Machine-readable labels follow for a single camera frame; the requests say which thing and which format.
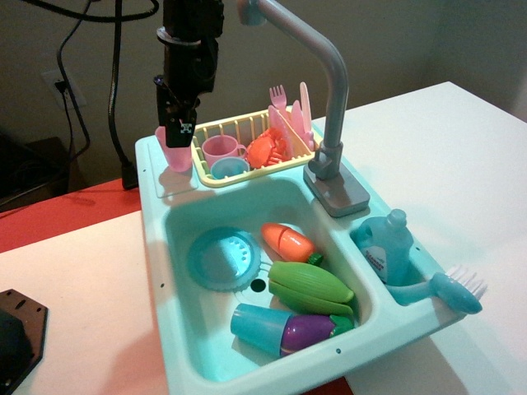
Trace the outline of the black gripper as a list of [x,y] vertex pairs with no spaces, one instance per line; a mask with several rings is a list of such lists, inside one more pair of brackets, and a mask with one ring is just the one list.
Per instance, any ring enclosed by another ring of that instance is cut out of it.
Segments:
[[197,123],[198,97],[215,86],[218,42],[201,39],[164,46],[163,74],[154,81],[158,121],[166,127],[168,147],[188,147]]

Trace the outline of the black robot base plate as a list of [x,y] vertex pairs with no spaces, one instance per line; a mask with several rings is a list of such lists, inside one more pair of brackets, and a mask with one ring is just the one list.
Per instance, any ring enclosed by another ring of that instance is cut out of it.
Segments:
[[1,394],[13,394],[42,360],[48,312],[17,290],[1,292]]

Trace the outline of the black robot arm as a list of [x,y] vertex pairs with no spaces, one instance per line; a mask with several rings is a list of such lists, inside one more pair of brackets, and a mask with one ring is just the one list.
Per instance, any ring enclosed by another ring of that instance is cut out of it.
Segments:
[[159,125],[169,148],[191,144],[199,96],[214,89],[221,1],[164,1],[163,25],[156,32],[164,45],[163,73],[154,77]]

